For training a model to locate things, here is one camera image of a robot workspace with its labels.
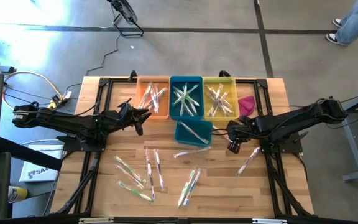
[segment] plastic bin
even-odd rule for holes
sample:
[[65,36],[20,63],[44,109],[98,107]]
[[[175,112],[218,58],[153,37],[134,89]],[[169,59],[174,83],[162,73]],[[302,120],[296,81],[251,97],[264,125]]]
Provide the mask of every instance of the plastic bin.
[[[136,83],[136,98],[135,98],[135,107],[137,108],[144,92],[150,82],[153,84],[158,83],[158,90],[160,91],[163,88],[168,88],[165,93],[158,99],[159,107],[158,114],[155,114],[154,109],[152,108],[150,112],[152,115],[148,118],[149,120],[163,120],[168,119],[169,117],[169,94],[170,94],[170,85],[169,85],[169,76],[155,77],[155,76],[141,76],[137,78]],[[151,100],[150,94],[147,97],[147,101]]]
[[[205,138],[209,141],[208,144],[203,143],[196,136],[191,134],[183,125],[179,124],[179,121],[185,123],[189,128],[191,128],[195,133],[200,137]],[[182,144],[190,144],[194,146],[209,146],[212,141],[212,135],[210,131],[212,130],[212,122],[210,121],[196,121],[193,119],[178,119],[177,128],[175,130],[175,140]]]
[[[187,89],[191,89],[193,86],[198,84],[198,87],[190,93],[195,101],[200,105],[195,106],[197,114],[190,116],[186,109],[183,109],[183,116],[180,116],[181,103],[177,103],[175,106],[172,105],[178,97],[173,93],[173,86],[179,90],[183,90],[183,86],[187,83]],[[199,76],[172,76],[170,79],[170,103],[169,103],[169,115],[172,119],[177,120],[179,118],[186,119],[202,119],[204,116],[204,101],[203,101],[203,79]]]
[[[226,116],[222,109],[218,108],[215,116],[208,116],[208,111],[211,109],[213,100],[208,97],[206,94],[209,93],[208,88],[205,85],[213,88],[215,91],[218,90],[219,84],[223,84],[223,89],[221,90],[221,95],[227,92],[226,100],[232,105],[230,108],[233,111],[233,115]],[[237,88],[236,88],[236,79],[233,77],[204,77],[203,78],[203,88],[204,88],[204,118],[208,121],[230,121],[237,119],[240,116],[238,97],[237,97]]]

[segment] pink object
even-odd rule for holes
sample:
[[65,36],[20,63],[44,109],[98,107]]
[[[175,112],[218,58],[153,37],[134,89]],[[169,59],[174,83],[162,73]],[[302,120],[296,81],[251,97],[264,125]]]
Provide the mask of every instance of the pink object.
[[254,112],[254,96],[247,96],[239,99],[240,116],[249,116]]

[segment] jeans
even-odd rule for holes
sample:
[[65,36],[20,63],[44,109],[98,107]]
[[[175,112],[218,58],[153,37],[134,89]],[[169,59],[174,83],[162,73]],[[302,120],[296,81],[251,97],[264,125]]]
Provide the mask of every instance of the jeans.
[[352,10],[341,20],[342,27],[336,33],[336,39],[342,44],[350,44],[358,38],[358,0]]

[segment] orange bin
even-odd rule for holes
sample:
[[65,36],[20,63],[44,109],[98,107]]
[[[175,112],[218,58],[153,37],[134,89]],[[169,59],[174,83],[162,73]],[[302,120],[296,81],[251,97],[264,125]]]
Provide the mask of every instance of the orange bin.
[[[154,109],[151,109],[150,112],[152,115],[148,118],[151,120],[163,120],[168,119],[169,117],[169,76],[155,77],[155,76],[141,76],[137,78],[136,83],[136,98],[135,98],[135,107],[139,106],[141,99],[143,98],[144,92],[146,91],[147,85],[150,82],[153,84],[158,84],[158,90],[167,88],[165,93],[158,99],[159,108],[158,114],[155,114]],[[151,100],[151,95],[149,94],[146,102]]]

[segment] person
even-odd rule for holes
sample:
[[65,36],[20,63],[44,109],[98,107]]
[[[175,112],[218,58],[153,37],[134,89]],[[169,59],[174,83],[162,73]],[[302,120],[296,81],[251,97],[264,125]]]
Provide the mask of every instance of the person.
[[336,33],[326,35],[328,41],[343,46],[355,41],[358,38],[358,0],[343,19],[334,19],[333,24],[339,29]]

